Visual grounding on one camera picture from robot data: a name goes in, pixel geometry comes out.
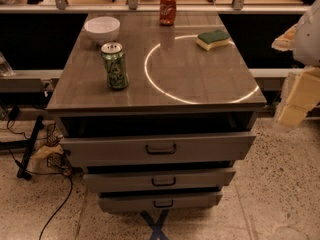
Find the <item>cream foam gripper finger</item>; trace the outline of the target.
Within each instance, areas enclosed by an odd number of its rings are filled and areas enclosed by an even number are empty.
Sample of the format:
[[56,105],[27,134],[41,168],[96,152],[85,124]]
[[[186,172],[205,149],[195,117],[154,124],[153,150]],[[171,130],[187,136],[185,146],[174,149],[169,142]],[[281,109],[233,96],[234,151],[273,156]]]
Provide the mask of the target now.
[[320,102],[320,68],[305,67],[290,73],[284,81],[281,101],[276,107],[274,128],[292,131]]
[[271,47],[281,52],[292,51],[296,28],[297,25],[294,24],[289,29],[287,29],[282,35],[280,35],[273,41]]

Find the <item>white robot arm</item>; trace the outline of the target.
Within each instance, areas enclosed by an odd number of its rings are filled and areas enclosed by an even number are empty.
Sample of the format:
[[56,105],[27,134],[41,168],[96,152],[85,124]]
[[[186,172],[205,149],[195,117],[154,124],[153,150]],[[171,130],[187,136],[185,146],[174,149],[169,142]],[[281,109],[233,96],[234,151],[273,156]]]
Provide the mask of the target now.
[[282,52],[292,51],[293,58],[304,65],[300,73],[290,73],[285,79],[276,108],[275,127],[289,132],[320,102],[320,0],[315,0],[271,47]]

